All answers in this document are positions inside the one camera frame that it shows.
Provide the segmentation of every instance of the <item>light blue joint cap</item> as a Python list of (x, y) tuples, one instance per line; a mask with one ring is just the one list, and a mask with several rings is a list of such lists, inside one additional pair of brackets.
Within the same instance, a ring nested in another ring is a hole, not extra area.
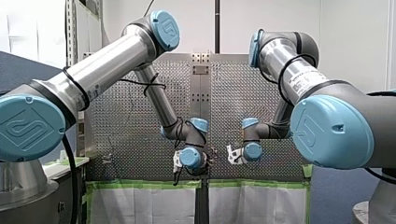
[(259, 123), (259, 120), (256, 118), (248, 118), (248, 119), (244, 119), (242, 120), (242, 129), (246, 129), (252, 125), (255, 125)]
[(166, 138), (165, 129), (163, 128), (163, 126), (161, 126), (160, 134), (162, 137)]
[(47, 99), (25, 94), (0, 98), (0, 161), (32, 161), (64, 137), (64, 114)]
[(262, 31), (259, 30), (251, 37), (250, 40), (250, 49), (248, 53), (248, 64), (250, 67), (258, 67), (259, 66), (259, 47), (260, 47), (260, 39), (262, 38)]
[(207, 121), (205, 119), (192, 118), (190, 122), (201, 132), (207, 133)]
[(262, 157), (262, 146), (258, 143), (249, 143), (244, 149), (244, 158), (247, 161), (258, 161)]
[(354, 106), (338, 98), (308, 97), (295, 106), (290, 120), (294, 144), (315, 165), (355, 169), (373, 154), (370, 125)]
[(180, 42), (180, 31), (175, 18), (167, 11), (160, 10), (151, 12), (150, 21), (152, 32), (161, 47), (166, 51), (177, 48)]
[(193, 147), (186, 147), (180, 152), (180, 162), (189, 169), (199, 168), (201, 163), (201, 154)]

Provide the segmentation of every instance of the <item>white wall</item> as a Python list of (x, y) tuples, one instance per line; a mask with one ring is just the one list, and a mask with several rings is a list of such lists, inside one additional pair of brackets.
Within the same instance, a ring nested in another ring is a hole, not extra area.
[[(103, 23), (109, 42), (120, 37), (125, 25), (140, 19), (149, 2), (149, 0), (103, 0)], [(214, 50), (212, 0), (157, 0), (150, 11), (160, 9), (167, 10), (177, 20), (181, 42), (175, 52)]]
[(320, 0), (222, 0), (221, 53), (248, 53), (259, 28), (305, 32), (319, 43), (319, 18)]
[(393, 0), (322, 0), (320, 70), (362, 91), (385, 90)]
[[(107, 38), (120, 37), (123, 27), (143, 16), (149, 0), (103, 0)], [(164, 9), (176, 19), (181, 42), (175, 52), (214, 51), (213, 0), (157, 0), (152, 10)], [(248, 53), (250, 38), (259, 28), (302, 31), (319, 40), (319, 0), (222, 0), (221, 52)]]

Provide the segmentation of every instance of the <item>metal frame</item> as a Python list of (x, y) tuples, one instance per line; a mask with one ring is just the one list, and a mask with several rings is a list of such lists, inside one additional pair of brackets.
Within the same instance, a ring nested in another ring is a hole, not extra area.
[(78, 62), (77, 10), (75, 0), (66, 0), (66, 52), (67, 66)]

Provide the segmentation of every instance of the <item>metal pole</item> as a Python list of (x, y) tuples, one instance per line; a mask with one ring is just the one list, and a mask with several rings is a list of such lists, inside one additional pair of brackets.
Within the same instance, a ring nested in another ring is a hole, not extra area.
[(215, 0), (215, 53), (220, 53), (220, 0)]

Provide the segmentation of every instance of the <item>label sticker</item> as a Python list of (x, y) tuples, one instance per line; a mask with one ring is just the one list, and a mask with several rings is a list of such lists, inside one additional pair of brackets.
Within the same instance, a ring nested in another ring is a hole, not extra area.
[(314, 86), (328, 80), (317, 69), (309, 67), (309, 69), (292, 76), (289, 80), (289, 85), (296, 91), (298, 96), (302, 96)]

